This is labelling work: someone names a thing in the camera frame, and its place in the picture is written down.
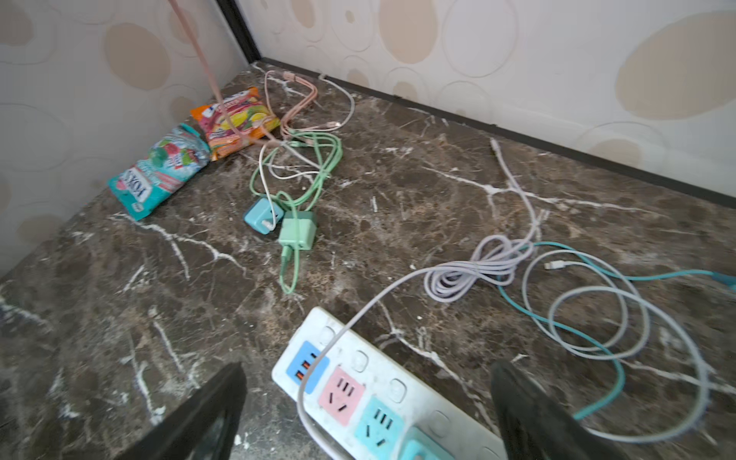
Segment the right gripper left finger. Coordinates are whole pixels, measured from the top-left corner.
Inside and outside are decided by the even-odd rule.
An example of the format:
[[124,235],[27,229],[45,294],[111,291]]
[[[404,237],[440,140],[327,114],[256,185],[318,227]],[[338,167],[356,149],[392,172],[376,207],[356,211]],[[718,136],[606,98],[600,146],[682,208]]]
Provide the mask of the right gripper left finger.
[[121,459],[228,460],[247,395],[239,362],[228,363]]

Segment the teal charger cube front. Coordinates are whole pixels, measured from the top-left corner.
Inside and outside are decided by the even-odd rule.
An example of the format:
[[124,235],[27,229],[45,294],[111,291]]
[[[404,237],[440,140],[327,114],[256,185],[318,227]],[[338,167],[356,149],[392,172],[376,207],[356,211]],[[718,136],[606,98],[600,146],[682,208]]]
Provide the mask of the teal charger cube front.
[[419,427],[408,429],[402,448],[398,455],[399,460],[454,460],[454,457],[426,435]]

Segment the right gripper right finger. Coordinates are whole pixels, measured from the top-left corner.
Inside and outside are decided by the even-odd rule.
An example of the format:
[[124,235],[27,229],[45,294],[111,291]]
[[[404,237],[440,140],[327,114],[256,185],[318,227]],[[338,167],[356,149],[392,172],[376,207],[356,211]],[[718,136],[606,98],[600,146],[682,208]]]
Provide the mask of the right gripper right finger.
[[624,459],[586,431],[511,362],[492,366],[491,393],[501,439],[510,459]]

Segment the long multicolour power strip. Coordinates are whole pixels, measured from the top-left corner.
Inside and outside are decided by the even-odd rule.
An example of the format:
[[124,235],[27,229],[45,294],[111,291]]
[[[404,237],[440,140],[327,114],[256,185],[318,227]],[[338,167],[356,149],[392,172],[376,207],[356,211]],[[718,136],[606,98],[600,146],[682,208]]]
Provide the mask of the long multicolour power strip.
[[356,459],[398,459],[419,427],[454,459],[503,459],[503,441],[322,308],[296,330],[272,379],[292,398],[305,391],[314,423]]

